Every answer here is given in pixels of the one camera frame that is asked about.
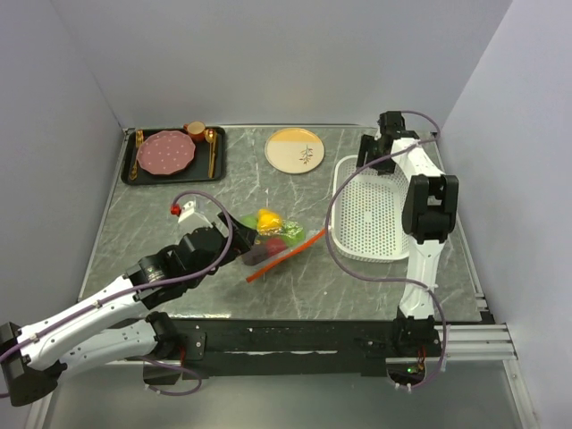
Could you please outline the green toy vegetable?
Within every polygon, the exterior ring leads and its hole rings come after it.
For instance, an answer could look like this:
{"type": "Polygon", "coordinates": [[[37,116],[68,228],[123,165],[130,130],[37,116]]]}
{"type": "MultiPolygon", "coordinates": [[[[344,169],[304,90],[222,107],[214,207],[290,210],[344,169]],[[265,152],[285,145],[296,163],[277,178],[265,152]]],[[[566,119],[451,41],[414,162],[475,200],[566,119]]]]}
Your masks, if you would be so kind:
{"type": "Polygon", "coordinates": [[[257,230],[257,216],[255,214],[247,214],[245,216],[242,216],[240,218],[240,222],[245,225],[246,227],[248,227],[249,229],[252,230],[257,230]]]}

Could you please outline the dark maroon toy fruit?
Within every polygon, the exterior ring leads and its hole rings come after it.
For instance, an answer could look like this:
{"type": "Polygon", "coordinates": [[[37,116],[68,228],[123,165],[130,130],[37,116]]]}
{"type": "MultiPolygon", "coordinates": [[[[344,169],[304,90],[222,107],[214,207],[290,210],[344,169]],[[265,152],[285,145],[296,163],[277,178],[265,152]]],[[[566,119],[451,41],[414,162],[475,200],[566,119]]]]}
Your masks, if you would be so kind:
{"type": "Polygon", "coordinates": [[[268,252],[264,245],[254,246],[243,257],[243,263],[247,266],[254,266],[262,263],[268,258],[268,252]]]}

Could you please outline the clear orange zip bag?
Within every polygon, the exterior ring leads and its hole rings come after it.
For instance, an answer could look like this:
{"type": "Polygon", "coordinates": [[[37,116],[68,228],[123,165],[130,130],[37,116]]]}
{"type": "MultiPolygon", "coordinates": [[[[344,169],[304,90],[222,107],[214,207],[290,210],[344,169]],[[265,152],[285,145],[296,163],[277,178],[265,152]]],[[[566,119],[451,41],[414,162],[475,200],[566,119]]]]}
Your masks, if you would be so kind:
{"type": "Polygon", "coordinates": [[[325,235],[325,229],[307,230],[302,223],[266,207],[242,216],[240,222],[257,233],[251,250],[241,257],[242,264],[248,269],[248,283],[263,278],[277,265],[310,248],[325,235]]]}

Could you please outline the yellow toy pear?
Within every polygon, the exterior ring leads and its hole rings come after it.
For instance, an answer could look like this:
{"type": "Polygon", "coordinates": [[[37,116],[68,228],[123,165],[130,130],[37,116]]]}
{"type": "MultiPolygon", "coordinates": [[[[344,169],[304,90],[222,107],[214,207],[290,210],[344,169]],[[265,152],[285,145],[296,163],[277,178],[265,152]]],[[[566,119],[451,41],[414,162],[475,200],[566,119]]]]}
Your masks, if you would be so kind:
{"type": "Polygon", "coordinates": [[[261,208],[257,212],[257,232],[261,235],[272,235],[282,229],[282,218],[272,210],[261,208]]]}

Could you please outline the red toy fruit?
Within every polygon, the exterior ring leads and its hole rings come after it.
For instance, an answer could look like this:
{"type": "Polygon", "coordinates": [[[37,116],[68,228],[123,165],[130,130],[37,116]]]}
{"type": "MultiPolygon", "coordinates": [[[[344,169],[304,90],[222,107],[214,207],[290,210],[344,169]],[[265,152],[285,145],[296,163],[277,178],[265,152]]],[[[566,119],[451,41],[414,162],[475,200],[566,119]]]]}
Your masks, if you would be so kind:
{"type": "Polygon", "coordinates": [[[268,256],[274,256],[288,249],[288,244],[279,237],[273,237],[265,242],[265,249],[268,256]]]}

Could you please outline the green toy leaf slice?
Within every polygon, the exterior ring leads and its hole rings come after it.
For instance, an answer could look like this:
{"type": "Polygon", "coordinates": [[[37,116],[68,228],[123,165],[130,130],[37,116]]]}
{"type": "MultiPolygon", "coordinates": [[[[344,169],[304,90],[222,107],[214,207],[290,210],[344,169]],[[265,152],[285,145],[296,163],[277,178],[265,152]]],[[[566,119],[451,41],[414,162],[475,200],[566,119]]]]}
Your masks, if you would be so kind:
{"type": "Polygon", "coordinates": [[[289,248],[292,248],[305,241],[306,232],[300,223],[285,220],[278,236],[289,248]]]}

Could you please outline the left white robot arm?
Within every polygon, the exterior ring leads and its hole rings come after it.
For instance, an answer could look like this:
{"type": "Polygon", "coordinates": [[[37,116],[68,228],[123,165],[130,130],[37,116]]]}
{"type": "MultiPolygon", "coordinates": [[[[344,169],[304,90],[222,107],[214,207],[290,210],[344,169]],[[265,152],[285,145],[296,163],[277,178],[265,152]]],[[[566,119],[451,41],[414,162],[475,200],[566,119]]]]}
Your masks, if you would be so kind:
{"type": "Polygon", "coordinates": [[[191,231],[142,257],[101,291],[35,324],[1,327],[1,371],[12,406],[29,405],[58,383],[125,358],[165,359],[181,347],[173,321],[157,307],[195,289],[246,254],[257,231],[230,215],[189,218],[191,231]]]}

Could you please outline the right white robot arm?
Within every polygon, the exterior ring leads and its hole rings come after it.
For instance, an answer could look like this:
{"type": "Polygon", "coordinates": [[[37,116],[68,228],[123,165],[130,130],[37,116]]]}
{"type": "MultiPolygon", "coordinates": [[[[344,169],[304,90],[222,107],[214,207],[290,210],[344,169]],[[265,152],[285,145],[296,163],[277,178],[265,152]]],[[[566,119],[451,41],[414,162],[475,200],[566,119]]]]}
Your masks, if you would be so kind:
{"type": "Polygon", "coordinates": [[[356,167],[379,175],[401,171],[408,181],[401,226],[409,238],[407,281],[399,314],[424,320],[434,314],[433,293],[445,241],[457,221],[457,176],[443,172],[424,150],[440,132],[426,140],[408,130],[400,111],[379,115],[375,135],[361,138],[356,167]]]}

